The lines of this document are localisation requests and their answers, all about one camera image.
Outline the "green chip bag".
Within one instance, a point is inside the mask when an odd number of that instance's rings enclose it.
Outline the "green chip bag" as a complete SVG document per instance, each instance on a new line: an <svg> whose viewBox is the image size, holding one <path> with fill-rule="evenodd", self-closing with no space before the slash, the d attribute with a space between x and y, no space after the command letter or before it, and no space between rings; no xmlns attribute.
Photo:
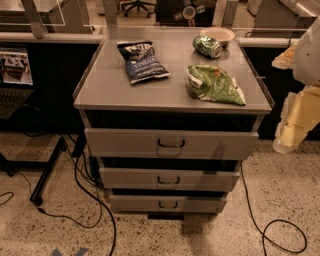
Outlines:
<svg viewBox="0 0 320 256"><path fill-rule="evenodd" d="M245 106L242 89L226 71L209 64L191 65L187 68L192 91L202 101Z"/></svg>

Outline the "black office chair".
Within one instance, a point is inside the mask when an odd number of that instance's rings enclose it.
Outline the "black office chair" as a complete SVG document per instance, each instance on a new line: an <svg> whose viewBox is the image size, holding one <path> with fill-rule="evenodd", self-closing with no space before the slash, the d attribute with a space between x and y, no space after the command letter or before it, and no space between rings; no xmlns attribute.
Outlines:
<svg viewBox="0 0 320 256"><path fill-rule="evenodd" d="M155 6L155 3L146 2L144 0L130 0L127 3L122 3L120 5L120 9L125 17L127 17L129 15L129 12L134 8L136 8L137 11L143 9L146 12L146 17L149 18L152 14L152 12L150 11L150 7Z"/></svg>

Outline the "open laptop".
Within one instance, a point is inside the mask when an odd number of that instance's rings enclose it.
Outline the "open laptop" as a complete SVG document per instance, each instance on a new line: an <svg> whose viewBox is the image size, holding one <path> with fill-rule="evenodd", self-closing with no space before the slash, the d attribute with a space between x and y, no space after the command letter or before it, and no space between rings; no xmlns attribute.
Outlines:
<svg viewBox="0 0 320 256"><path fill-rule="evenodd" d="M0 118L9 119L34 92L28 50L24 45L0 45Z"/></svg>

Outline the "green soda can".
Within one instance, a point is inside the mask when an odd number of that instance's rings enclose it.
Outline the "green soda can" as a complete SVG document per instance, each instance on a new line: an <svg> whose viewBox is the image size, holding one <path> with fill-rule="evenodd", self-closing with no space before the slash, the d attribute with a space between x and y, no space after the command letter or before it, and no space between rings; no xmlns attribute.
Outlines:
<svg viewBox="0 0 320 256"><path fill-rule="evenodd" d="M222 52L222 44L214 38L206 35L198 35L193 40L193 47L196 51L211 59L217 59Z"/></svg>

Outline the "blue chip bag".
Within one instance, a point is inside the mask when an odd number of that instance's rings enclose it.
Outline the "blue chip bag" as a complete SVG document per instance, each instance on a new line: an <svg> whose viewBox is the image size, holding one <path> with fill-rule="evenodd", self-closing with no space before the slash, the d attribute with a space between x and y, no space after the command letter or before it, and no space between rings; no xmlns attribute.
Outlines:
<svg viewBox="0 0 320 256"><path fill-rule="evenodd" d="M125 61L131 85L170 75L156 58L152 41L120 41L117 49Z"/></svg>

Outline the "grey drawer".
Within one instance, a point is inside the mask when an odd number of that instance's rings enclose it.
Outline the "grey drawer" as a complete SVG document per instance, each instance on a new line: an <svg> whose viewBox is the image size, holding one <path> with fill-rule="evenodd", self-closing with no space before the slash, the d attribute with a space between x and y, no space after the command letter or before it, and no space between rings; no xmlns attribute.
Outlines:
<svg viewBox="0 0 320 256"><path fill-rule="evenodd" d="M184 196L111 195L114 212L164 212L164 213L220 213L224 198Z"/></svg>
<svg viewBox="0 0 320 256"><path fill-rule="evenodd" d="M239 174L223 171L101 168L106 188L142 190L216 191L233 190Z"/></svg>
<svg viewBox="0 0 320 256"><path fill-rule="evenodd" d="M86 128L96 157L245 160L256 132Z"/></svg>

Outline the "black laptop stand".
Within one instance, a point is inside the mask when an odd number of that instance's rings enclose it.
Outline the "black laptop stand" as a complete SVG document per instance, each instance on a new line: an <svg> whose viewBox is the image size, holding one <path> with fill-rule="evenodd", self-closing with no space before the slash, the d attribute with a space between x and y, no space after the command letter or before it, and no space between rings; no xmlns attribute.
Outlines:
<svg viewBox="0 0 320 256"><path fill-rule="evenodd" d="M0 153L0 168L4 170L10 177L12 177L17 170L40 171L41 176L30 196L30 201L35 206L41 206L43 203L42 190L44 189L46 181L54 169L60 153L65 150L65 139L60 137L50 155L50 158L47 161L8 160L3 154Z"/></svg>

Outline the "grey metal drawer cabinet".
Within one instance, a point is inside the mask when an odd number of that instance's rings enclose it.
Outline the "grey metal drawer cabinet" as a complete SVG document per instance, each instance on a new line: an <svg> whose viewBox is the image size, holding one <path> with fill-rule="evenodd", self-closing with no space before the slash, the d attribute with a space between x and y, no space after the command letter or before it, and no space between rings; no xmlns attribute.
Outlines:
<svg viewBox="0 0 320 256"><path fill-rule="evenodd" d="M191 28L112 29L99 47L91 67L79 83L75 107L86 128L144 129L215 132L256 132L273 102L263 83L236 41L231 41L214 65L227 71L243 90L245 106L204 102L191 91L187 79L190 65L206 64L192 41ZM156 56L170 72L165 79L131 85L125 62L117 49L120 41L150 40ZM238 173L244 160L96 157L101 168L200 170ZM106 188L111 195L184 196L224 198L229 192L142 190Z"/></svg>

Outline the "white bowl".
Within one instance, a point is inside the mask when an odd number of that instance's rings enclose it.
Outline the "white bowl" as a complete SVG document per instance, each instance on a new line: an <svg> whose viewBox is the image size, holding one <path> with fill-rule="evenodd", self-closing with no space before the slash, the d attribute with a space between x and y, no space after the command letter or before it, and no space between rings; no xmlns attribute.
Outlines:
<svg viewBox="0 0 320 256"><path fill-rule="evenodd" d="M224 27L207 27L200 31L201 35L211 37L226 47L235 38L235 33Z"/></svg>

